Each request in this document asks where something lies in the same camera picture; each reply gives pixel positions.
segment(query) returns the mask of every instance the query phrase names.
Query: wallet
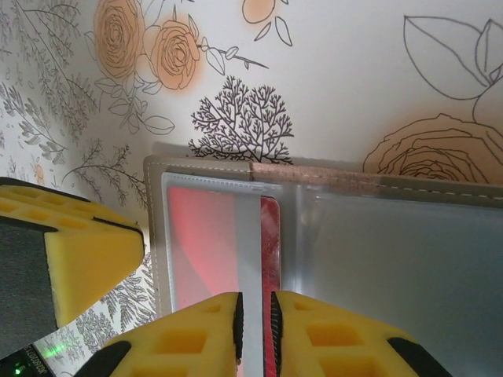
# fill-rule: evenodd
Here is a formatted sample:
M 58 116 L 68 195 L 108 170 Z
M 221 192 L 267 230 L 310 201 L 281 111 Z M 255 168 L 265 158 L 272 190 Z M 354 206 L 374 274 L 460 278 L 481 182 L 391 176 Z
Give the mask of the wallet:
M 243 291 L 244 375 L 270 359 L 280 289 L 401 328 L 452 375 L 503 371 L 503 187 L 163 155 L 144 168 L 157 314 Z

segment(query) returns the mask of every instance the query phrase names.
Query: square hole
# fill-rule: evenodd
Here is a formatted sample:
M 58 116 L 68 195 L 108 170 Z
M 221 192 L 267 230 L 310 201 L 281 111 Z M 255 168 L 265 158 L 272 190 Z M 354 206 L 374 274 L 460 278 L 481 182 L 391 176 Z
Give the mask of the square hole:
M 74 218 L 61 218 L 57 223 L 59 225 L 66 226 L 67 228 L 73 228 L 73 229 L 86 228 L 85 222 L 75 220 Z
M 186 377 L 189 374 L 187 368 L 182 366 L 165 367 L 137 367 L 133 371 L 133 377 Z
M 26 216 L 28 216 L 29 218 L 31 218 L 33 220 L 45 221 L 50 217 L 50 214 L 43 212 L 41 210 L 29 210 L 26 213 Z
M 306 330 L 315 347 L 357 346 L 363 343 L 356 330 L 346 324 L 310 324 Z
M 19 208 L 16 204 L 6 202 L 4 200 L 0 200 L 0 212 L 12 212 L 13 210 L 16 210 Z
M 384 377 L 384 371 L 372 357 L 326 357 L 320 361 L 325 377 Z
M 28 196 L 30 198 L 38 198 L 41 195 L 36 188 L 29 187 L 14 187 L 11 191 L 17 195 Z
M 65 204 L 67 202 L 65 198 L 62 198 L 61 196 L 58 196 L 56 194 L 46 195 L 44 196 L 44 200 L 47 203 L 55 204 L 57 206 L 60 206 L 61 204 Z
M 173 329 L 161 336 L 154 353 L 201 353 L 207 332 L 196 329 Z

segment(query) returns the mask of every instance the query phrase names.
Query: red card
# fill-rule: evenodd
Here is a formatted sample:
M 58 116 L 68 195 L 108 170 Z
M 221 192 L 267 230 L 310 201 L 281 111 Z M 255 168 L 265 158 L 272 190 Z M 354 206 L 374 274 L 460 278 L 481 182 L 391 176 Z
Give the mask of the red card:
M 261 199 L 263 349 L 266 377 L 276 377 L 273 333 L 270 328 L 271 292 L 281 288 L 280 207 L 273 198 Z
M 237 291 L 234 196 L 171 187 L 167 198 L 177 309 Z

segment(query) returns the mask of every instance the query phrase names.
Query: green light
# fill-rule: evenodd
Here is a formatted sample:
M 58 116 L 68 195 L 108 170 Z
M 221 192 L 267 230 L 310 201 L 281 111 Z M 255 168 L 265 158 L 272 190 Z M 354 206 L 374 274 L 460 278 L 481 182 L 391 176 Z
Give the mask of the green light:
M 64 351 L 64 346 L 63 345 L 60 345 L 60 346 L 53 346 L 51 347 L 52 349 L 51 350 L 47 350 L 47 352 L 44 353 L 44 358 L 45 359 L 49 359 L 51 357 L 55 357 L 57 356 L 59 353 L 63 352 Z

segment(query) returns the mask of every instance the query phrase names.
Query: black device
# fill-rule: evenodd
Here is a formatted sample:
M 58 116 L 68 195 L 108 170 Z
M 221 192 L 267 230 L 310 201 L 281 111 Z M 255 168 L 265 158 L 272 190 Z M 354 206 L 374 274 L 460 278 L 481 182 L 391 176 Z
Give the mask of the black device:
M 37 348 L 30 344 L 0 360 L 1 377 L 56 377 Z

